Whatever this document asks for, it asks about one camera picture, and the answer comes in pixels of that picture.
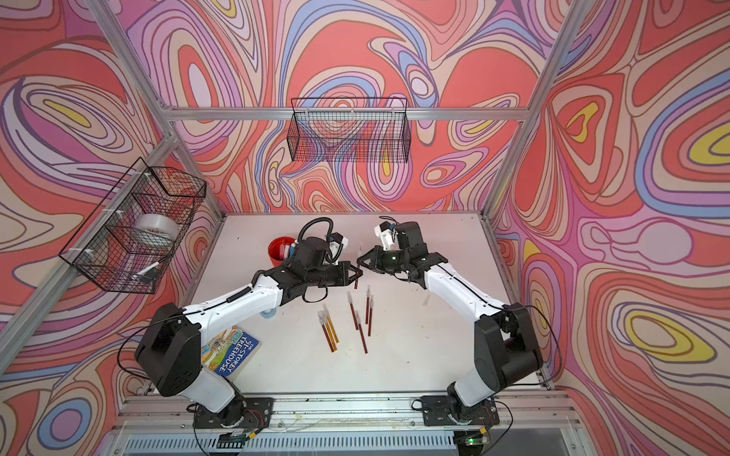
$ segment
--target book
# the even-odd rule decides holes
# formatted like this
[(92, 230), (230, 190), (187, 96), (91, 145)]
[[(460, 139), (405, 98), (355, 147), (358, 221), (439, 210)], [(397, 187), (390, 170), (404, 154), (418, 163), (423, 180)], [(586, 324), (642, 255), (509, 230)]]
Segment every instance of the book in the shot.
[(229, 376), (251, 356), (258, 345), (256, 338), (234, 326), (218, 334), (200, 349), (200, 361), (216, 374)]

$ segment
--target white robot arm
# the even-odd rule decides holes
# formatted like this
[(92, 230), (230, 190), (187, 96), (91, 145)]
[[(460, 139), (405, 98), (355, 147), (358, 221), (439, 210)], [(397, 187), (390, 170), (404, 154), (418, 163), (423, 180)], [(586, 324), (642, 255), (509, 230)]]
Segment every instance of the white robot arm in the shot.
[[(416, 222), (383, 222), (375, 233), (383, 245), (358, 258), (360, 266), (416, 282), (474, 323), (474, 368), (447, 389), (458, 420), (470, 420), (486, 398), (542, 367), (537, 337), (521, 304), (492, 298), (446, 258), (429, 252)], [(393, 250), (396, 240), (400, 250)], [(510, 335), (508, 340), (502, 339), (502, 331)]]
[[(307, 229), (327, 222), (325, 239), (303, 239)], [(327, 217), (308, 222), (299, 232), (292, 255), (280, 266), (258, 271), (250, 284), (182, 309), (160, 307), (134, 354), (162, 396), (180, 394), (221, 414), (224, 425), (240, 420), (240, 394), (226, 379), (203, 368), (201, 347), (236, 323), (304, 297), (308, 287), (346, 287), (362, 275), (349, 261), (339, 261), (347, 239), (332, 233)]]

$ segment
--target colorful patterned wall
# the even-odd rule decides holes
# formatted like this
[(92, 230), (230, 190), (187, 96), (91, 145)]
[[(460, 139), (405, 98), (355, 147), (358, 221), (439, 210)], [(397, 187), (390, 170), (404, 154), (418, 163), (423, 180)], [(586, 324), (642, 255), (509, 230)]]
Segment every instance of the colorful patterned wall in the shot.
[[(91, 19), (82, 0), (0, 3), (2, 327), (110, 185), (160, 139)], [(167, 164), (180, 167), (172, 156)], [(203, 206), (155, 296), (74, 282), (0, 376), (0, 455), (94, 451), (140, 386), (116, 367), (116, 349), (161, 304), (179, 301), (212, 227)]]
[(600, 455), (727, 455), (730, 4), (598, 3), (493, 227)]
[(185, 121), (177, 130), (227, 212), (480, 210), (517, 123), (437, 121), (408, 163), (292, 163), (286, 122)]
[[(524, 107), (567, 5), (163, 0), (116, 7), (170, 106), (402, 95), (414, 107)], [(516, 127), (416, 122), (410, 163), (355, 166), (291, 163), (286, 124), (184, 122), (178, 131), (227, 211), (413, 211), (481, 209)]]

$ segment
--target tape roll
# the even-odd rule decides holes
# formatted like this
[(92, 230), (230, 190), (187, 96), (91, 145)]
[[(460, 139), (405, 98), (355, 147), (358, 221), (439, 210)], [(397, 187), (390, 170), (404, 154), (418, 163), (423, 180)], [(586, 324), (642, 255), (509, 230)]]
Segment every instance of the tape roll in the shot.
[(177, 223), (164, 215), (141, 215), (134, 222), (134, 227), (138, 230), (134, 232), (134, 238), (150, 247), (168, 247), (177, 238)]

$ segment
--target mounting plate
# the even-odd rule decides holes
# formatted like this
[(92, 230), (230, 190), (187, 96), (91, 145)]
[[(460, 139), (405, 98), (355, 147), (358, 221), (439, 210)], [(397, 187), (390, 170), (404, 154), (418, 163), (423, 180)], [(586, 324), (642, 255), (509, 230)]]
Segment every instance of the mounting plate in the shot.
[[(258, 414), (255, 412), (246, 411), (243, 414), (243, 420), (241, 420), (238, 425), (234, 426), (234, 428), (255, 430), (258, 428), (269, 427), (274, 399), (245, 398), (244, 401), (246, 409), (251, 411), (255, 410), (258, 412)], [(263, 425), (261, 425), (261, 418), (259, 417), (259, 414), (261, 414), (261, 417), (263, 417), (264, 419)], [(200, 411), (195, 414), (195, 417), (193, 418), (193, 425), (195, 425), (195, 429), (230, 429), (224, 428), (223, 425), (220, 423), (217, 414), (208, 411), (204, 407), (201, 407)]]
[(474, 411), (475, 416), (468, 424), (456, 422), (452, 418), (451, 405), (446, 395), (421, 396), (418, 400), (423, 408), (423, 424), (426, 426), (481, 425), (483, 420), (489, 429), (499, 424), (499, 414), (492, 398), (485, 399), (481, 403), (481, 407)]

